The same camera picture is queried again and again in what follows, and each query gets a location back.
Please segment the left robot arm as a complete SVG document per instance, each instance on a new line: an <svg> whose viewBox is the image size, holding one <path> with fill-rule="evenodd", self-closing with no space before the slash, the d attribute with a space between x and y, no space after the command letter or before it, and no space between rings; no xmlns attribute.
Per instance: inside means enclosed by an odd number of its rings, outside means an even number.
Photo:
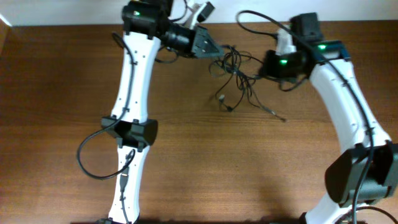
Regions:
<svg viewBox="0 0 398 224"><path fill-rule="evenodd" d="M101 121L118 145L118 175L113 204L100 223L137 223L139 191L145 159L155 142L158 122L148 117L147 99L152 69L161 47L184 58L223 55L206 28L214 11L211 2L189 1L191 15L183 24L169 19L172 1L130 1L122 9L124 49L118 97L110 116Z"/></svg>

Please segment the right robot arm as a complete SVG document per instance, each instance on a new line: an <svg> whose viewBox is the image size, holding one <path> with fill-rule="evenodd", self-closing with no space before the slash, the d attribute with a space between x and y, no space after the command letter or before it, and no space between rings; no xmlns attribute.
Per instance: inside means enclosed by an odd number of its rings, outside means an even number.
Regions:
<svg viewBox="0 0 398 224"><path fill-rule="evenodd" d="M300 223L356 223L356 212L391 197L397 189L397 144L367 104L353 63L339 40L323 38L316 13L280 26L277 48L266 53L262 78L297 83L303 75L321 96L341 154L325 172L326 194Z"/></svg>

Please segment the black cable white plug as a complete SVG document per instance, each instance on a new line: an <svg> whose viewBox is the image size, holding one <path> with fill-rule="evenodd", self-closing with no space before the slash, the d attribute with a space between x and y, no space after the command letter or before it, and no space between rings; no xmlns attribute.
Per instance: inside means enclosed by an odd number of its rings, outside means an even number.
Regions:
<svg viewBox="0 0 398 224"><path fill-rule="evenodd" d="M242 91L241 99L237 102L238 106L245 96L247 89L249 89L250 83L249 78L243 72L240 71L240 67L243 62L248 62L252 59L252 55L247 51L238 51L234 46L231 45L222 45L223 49L227 49L228 51L223 55L223 58L218 57L216 60L212 61L209 65L209 72L211 75L211 68L216 66L223 71L222 74L215 75L215 77L222 77L226 74L230 74L228 81L215 93L215 98L219 99L219 102L223 104L224 97L221 96L220 91L225 88L225 86L232 80L233 77L236 77L236 85L237 88Z"/></svg>

